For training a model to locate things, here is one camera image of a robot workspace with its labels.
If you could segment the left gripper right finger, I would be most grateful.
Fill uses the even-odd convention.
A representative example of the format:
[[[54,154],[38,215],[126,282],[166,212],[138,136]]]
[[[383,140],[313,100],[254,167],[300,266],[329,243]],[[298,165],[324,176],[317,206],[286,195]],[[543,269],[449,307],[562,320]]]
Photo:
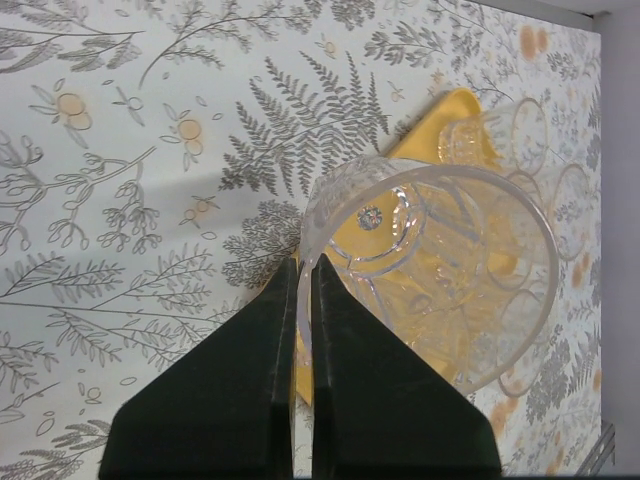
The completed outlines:
[[[488,419],[356,300],[311,277],[315,479],[499,479]]]

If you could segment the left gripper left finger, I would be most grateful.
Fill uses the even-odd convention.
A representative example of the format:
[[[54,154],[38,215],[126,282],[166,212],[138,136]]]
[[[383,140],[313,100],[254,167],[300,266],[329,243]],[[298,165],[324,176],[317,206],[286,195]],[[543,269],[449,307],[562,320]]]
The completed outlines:
[[[102,479],[290,479],[297,265],[122,405]]]

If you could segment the small clear glass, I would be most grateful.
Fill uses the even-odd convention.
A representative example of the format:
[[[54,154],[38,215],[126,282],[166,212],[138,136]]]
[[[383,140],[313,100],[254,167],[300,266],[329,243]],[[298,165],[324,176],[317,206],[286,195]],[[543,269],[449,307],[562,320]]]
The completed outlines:
[[[498,386],[508,397],[518,398],[530,390],[550,349],[549,313],[542,315],[545,304],[546,288],[536,281],[518,290],[503,310],[498,359],[506,362],[506,368]]]
[[[542,106],[524,98],[447,124],[439,134],[438,154],[447,164],[534,175],[544,164],[548,144]]]

